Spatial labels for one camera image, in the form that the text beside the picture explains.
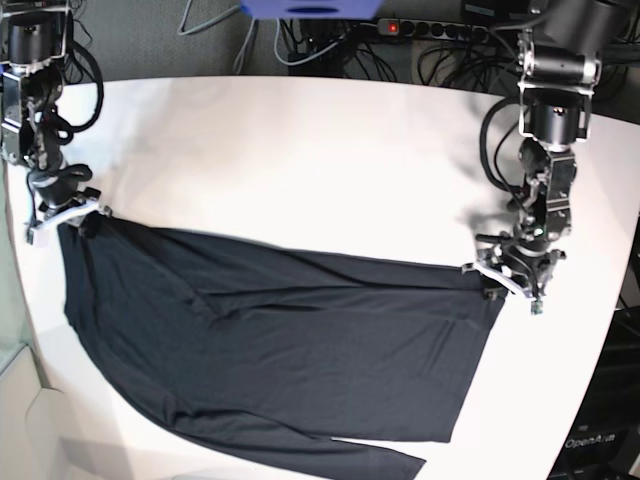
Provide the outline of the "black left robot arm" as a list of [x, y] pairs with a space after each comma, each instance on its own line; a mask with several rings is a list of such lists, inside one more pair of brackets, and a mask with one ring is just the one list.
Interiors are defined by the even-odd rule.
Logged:
[[[497, 102], [483, 119], [480, 162], [490, 183], [508, 193], [515, 223], [508, 232], [476, 235], [483, 247], [468, 267], [527, 299], [534, 315], [542, 314], [546, 287], [566, 257], [553, 245], [572, 230], [573, 146], [589, 137], [603, 51], [638, 9], [636, 1], [532, 1], [525, 16], [489, 28], [501, 43], [507, 42], [505, 33], [515, 33], [517, 43], [505, 47], [520, 79], [517, 95]], [[511, 105], [519, 108], [514, 128], [523, 138], [518, 185], [487, 150], [491, 121]]]

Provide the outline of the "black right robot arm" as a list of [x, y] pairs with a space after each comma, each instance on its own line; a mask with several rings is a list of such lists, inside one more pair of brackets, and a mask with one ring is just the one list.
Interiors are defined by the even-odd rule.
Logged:
[[[74, 25], [69, 1], [1, 4], [1, 157], [26, 171], [30, 245], [44, 243], [63, 224], [88, 233], [93, 216], [110, 212], [100, 204], [100, 191], [88, 185], [90, 167], [68, 163], [62, 152], [97, 122], [105, 94], [100, 67], [76, 41]], [[79, 125], [64, 119], [57, 105], [69, 66], [96, 87], [94, 111]]]

